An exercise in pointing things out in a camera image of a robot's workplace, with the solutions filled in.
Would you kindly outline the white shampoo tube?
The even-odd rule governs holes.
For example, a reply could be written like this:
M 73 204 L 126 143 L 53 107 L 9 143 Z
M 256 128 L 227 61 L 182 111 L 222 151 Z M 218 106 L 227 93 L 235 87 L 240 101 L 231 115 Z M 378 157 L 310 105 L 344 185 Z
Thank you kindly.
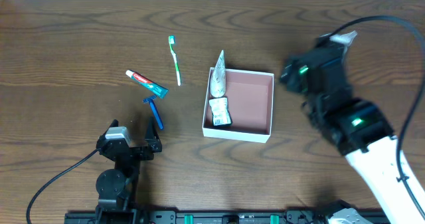
M 221 50 L 215 68 L 210 78 L 210 94 L 214 98 L 220 98 L 226 92 L 226 67 L 224 61 L 224 51 Z

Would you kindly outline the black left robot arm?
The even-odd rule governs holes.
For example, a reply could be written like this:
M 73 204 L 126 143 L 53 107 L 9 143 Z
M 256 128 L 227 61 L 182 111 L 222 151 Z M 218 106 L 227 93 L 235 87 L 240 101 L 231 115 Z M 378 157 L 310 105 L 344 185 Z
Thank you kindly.
M 102 172 L 96 180 L 99 194 L 95 223 L 149 223 L 149 214 L 136 204 L 140 163 L 150 161 L 162 151 L 154 118 L 149 119 L 143 146 L 131 147 L 128 129 L 113 120 L 98 138 L 101 156 L 114 162 L 113 169 Z

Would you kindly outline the green white soap packet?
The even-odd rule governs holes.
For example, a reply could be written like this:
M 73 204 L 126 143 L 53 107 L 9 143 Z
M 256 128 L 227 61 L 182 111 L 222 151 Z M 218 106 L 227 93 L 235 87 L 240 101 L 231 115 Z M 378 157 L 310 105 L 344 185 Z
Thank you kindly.
M 214 126 L 231 125 L 232 120 L 228 111 L 228 98 L 213 98 L 209 100 L 212 112 L 212 124 Z

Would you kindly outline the clear spray bottle blue liquid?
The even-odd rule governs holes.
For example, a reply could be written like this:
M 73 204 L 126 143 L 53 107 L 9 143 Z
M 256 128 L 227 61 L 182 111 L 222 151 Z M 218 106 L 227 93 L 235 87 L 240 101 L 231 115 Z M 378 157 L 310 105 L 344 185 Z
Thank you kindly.
M 332 35 L 329 37 L 329 41 L 338 51 L 342 52 L 342 57 L 344 58 L 357 35 L 356 31 L 343 35 Z

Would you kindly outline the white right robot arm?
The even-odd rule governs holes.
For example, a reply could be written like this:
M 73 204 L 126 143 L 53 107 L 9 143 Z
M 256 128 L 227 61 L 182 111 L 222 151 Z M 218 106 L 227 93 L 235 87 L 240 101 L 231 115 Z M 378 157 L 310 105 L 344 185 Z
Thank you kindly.
M 336 147 L 362 177 L 391 223 L 423 223 L 416 205 L 424 189 L 404 156 L 396 157 L 399 139 L 383 112 L 356 98 L 345 74 L 350 43 L 321 41 L 290 57 L 280 80 L 290 92 L 306 97 L 302 108 L 311 125 Z

